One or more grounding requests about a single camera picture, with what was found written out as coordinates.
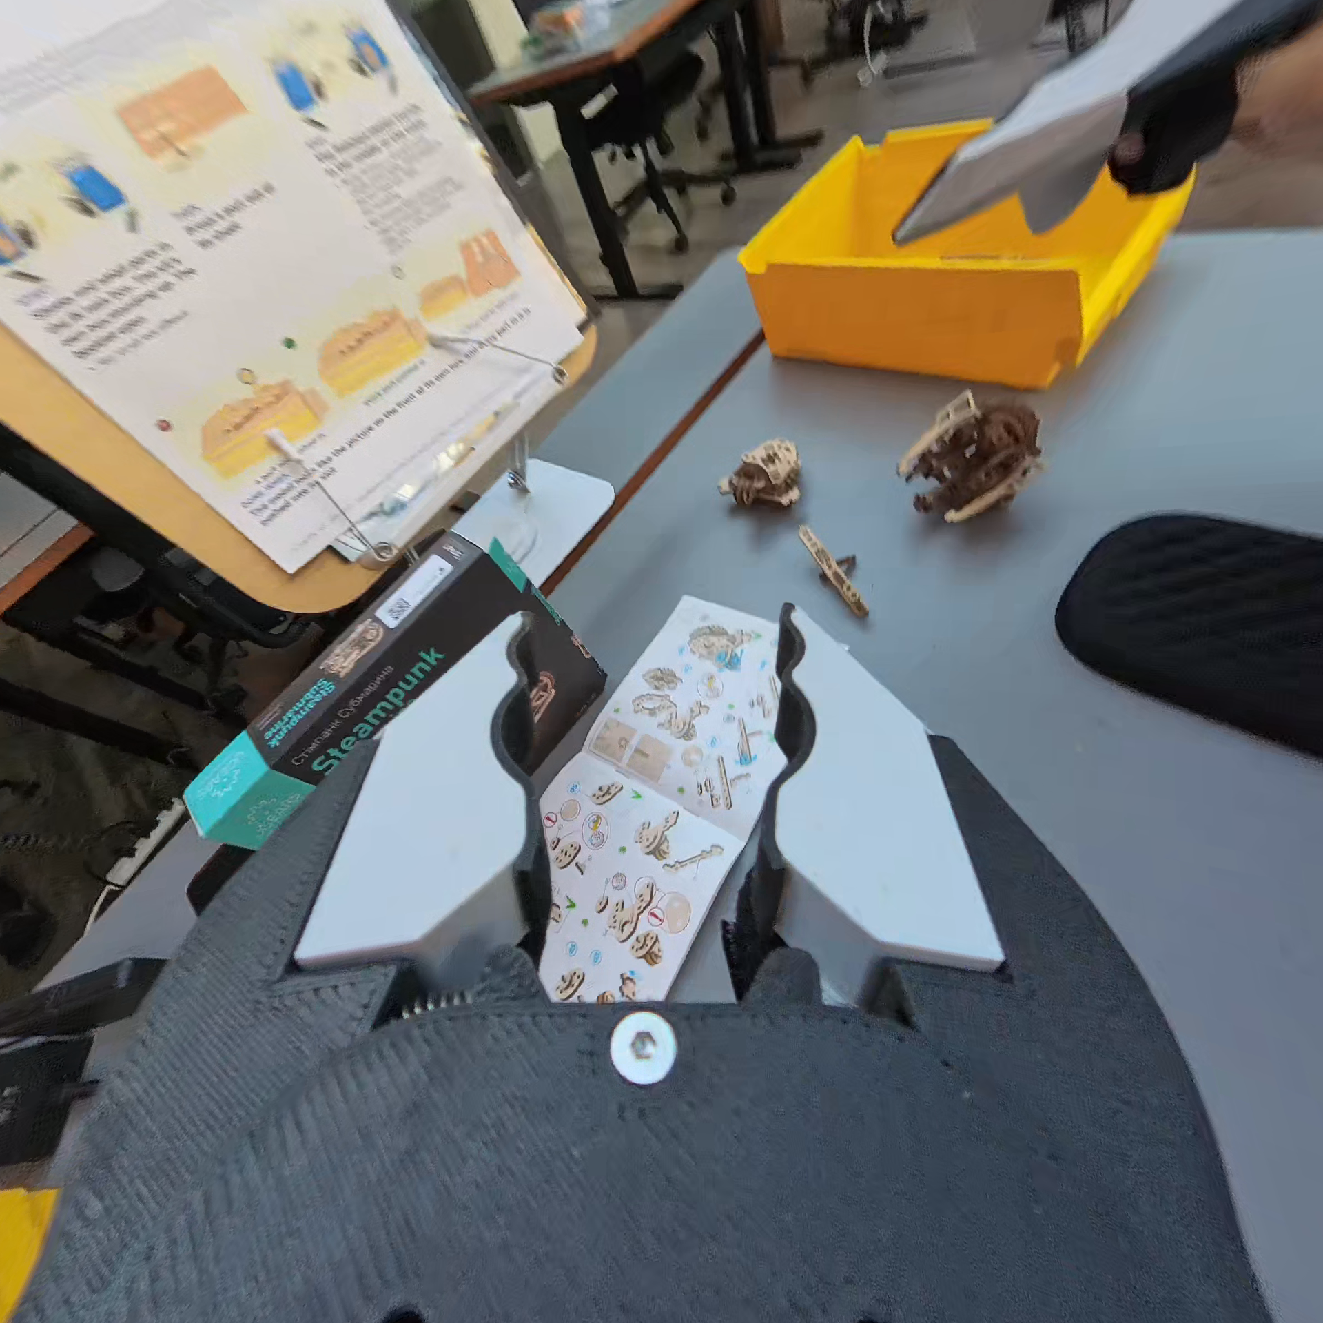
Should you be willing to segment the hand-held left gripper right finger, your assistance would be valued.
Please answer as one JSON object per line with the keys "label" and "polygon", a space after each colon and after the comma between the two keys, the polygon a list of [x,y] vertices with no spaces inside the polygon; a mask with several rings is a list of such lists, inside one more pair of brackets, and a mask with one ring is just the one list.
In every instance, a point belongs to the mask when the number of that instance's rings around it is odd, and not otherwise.
{"label": "hand-held left gripper right finger", "polygon": [[737,996],[774,951],[807,951],[843,1003],[890,964],[1005,965],[924,722],[801,605],[781,608],[774,740],[785,762],[724,934]]}

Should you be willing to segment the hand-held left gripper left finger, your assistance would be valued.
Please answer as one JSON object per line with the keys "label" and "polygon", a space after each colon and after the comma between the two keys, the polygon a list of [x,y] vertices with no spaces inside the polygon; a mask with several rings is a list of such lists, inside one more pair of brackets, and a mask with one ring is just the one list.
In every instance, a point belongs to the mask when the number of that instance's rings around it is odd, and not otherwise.
{"label": "hand-held left gripper left finger", "polygon": [[531,778],[534,623],[528,609],[500,622],[376,739],[300,968],[403,962],[458,990],[503,945],[539,964],[551,864]]}

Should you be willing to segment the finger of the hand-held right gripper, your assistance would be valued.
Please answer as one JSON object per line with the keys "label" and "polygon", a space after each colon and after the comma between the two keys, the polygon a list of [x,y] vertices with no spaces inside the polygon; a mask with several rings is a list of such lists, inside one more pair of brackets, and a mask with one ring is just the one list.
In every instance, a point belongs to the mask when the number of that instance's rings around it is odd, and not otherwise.
{"label": "finger of the hand-held right gripper", "polygon": [[1267,1],[1135,1],[1094,46],[1000,120],[997,140],[1113,140],[1132,102],[1236,65],[1277,24]]}
{"label": "finger of the hand-held right gripper", "polygon": [[894,229],[913,243],[1016,198],[1032,233],[1046,233],[1082,205],[1121,135],[1128,98],[1110,95],[1068,109],[1018,105],[960,146]]}

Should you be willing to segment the black teal puzzle box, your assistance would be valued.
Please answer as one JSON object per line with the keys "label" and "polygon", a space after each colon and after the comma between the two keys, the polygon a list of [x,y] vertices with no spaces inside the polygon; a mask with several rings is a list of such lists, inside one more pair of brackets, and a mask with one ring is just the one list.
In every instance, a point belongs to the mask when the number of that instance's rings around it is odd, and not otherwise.
{"label": "black teal puzzle box", "polygon": [[348,758],[433,687],[498,623],[529,613],[537,769],[604,692],[607,673],[537,581],[493,539],[425,542],[394,581],[188,786],[203,839],[259,848]]}

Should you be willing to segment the illustrated instruction booklet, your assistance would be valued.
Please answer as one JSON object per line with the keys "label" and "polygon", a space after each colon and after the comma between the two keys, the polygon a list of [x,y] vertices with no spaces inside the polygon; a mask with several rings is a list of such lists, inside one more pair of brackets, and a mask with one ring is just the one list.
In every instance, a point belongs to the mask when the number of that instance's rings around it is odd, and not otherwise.
{"label": "illustrated instruction booklet", "polygon": [[660,1001],[785,765],[779,625],[685,595],[542,795],[559,1003]]}

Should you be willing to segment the wood-edged background desk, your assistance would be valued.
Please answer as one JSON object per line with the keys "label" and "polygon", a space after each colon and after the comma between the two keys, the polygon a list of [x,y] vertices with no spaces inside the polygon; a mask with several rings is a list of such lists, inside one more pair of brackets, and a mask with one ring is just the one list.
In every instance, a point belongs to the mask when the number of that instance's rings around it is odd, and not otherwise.
{"label": "wood-edged background desk", "polygon": [[617,74],[643,73],[713,31],[724,82],[727,124],[738,174],[771,168],[776,118],[770,105],[768,62],[756,2],[634,1],[607,6],[604,20],[578,48],[543,57],[525,54],[468,87],[473,107],[554,109],[562,148],[595,232],[609,286],[606,302],[660,302],[678,297],[681,283],[639,285],[621,227],[609,204],[582,109]]}

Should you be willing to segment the person's right hand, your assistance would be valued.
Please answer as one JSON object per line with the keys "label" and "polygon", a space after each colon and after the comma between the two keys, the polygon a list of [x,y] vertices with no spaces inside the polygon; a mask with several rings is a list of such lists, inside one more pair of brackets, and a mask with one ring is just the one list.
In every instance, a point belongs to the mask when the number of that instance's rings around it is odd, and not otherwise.
{"label": "person's right hand", "polygon": [[1322,155],[1322,24],[1238,68],[1233,140],[1252,151]]}

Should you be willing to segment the yellow plastic bin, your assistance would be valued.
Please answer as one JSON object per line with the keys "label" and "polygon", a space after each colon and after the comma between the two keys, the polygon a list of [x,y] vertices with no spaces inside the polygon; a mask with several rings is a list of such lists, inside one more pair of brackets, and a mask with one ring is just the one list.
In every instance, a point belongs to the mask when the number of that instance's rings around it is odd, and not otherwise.
{"label": "yellow plastic bin", "polygon": [[1130,196],[1102,171],[1041,235],[1021,201],[898,247],[893,230],[990,118],[848,140],[740,251],[774,355],[1046,389],[1074,371],[1152,271],[1189,179]]}

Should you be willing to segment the wooden strip with holes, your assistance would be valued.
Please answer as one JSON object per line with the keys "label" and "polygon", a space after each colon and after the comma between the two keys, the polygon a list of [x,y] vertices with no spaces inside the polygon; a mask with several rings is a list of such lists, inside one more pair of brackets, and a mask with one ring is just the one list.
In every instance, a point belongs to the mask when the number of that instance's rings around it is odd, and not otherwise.
{"label": "wooden strip with holes", "polygon": [[868,619],[869,605],[852,578],[857,559],[852,555],[837,558],[809,524],[799,524],[798,535],[815,559],[821,580],[838,594],[855,619]]}

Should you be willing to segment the white power strip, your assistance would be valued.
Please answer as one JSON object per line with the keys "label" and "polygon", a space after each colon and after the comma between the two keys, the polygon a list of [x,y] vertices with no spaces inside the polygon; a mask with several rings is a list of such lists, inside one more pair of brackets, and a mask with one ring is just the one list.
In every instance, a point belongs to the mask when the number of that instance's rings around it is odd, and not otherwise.
{"label": "white power strip", "polygon": [[135,847],[108,868],[103,886],[111,890],[124,890],[124,887],[131,884],[158,851],[170,842],[188,815],[189,811],[183,797],[177,797],[158,814],[153,828],[150,831],[144,829],[138,836]]}

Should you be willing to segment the large wooden gear model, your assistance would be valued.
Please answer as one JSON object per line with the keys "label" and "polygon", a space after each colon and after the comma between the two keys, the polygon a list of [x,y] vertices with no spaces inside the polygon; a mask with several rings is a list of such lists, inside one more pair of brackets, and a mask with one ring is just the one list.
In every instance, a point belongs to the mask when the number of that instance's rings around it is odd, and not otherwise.
{"label": "large wooden gear model", "polygon": [[922,514],[963,524],[1013,502],[1043,469],[1041,419],[1032,405],[982,400],[965,389],[944,405],[898,464]]}

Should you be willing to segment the small wooden model part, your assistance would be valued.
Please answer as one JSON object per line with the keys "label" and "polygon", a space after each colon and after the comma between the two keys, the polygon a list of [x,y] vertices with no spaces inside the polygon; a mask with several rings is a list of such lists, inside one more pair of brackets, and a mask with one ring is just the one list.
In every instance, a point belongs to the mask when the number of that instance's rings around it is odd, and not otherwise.
{"label": "small wooden model part", "polygon": [[801,500],[802,461],[787,438],[770,438],[741,455],[740,466],[720,480],[720,492],[738,506],[774,505],[791,508]]}

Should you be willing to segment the black office chair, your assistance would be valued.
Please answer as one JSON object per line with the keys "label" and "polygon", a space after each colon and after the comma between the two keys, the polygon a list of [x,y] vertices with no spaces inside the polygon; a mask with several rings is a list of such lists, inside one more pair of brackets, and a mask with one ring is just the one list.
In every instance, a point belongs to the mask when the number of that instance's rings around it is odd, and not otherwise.
{"label": "black office chair", "polygon": [[687,198],[692,188],[715,188],[723,207],[737,202],[737,173],[731,165],[692,171],[663,166],[660,160],[674,151],[668,118],[693,99],[704,59],[692,48],[671,56],[659,71],[646,73],[639,62],[626,65],[614,84],[612,98],[587,116],[587,144],[592,152],[607,152],[609,160],[620,155],[635,160],[642,179],[629,191],[610,202],[621,238],[640,208],[651,202],[673,230],[673,252],[685,254],[690,237],[673,198]]}

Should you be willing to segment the black quilted pad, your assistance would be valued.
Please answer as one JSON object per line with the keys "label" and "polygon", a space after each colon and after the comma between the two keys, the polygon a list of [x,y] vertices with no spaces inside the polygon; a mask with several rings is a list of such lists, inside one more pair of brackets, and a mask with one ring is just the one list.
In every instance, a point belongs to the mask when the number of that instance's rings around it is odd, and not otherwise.
{"label": "black quilted pad", "polygon": [[1322,756],[1322,539],[1163,513],[1113,528],[1055,609],[1085,667],[1160,703]]}

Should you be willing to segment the printed instruction sheet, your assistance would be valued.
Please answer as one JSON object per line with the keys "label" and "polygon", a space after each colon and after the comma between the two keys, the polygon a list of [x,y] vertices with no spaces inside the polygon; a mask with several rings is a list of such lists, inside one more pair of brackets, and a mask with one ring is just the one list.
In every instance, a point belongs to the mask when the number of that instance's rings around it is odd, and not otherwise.
{"label": "printed instruction sheet", "polygon": [[587,307],[390,2],[4,2],[4,330],[283,570],[475,471]]}

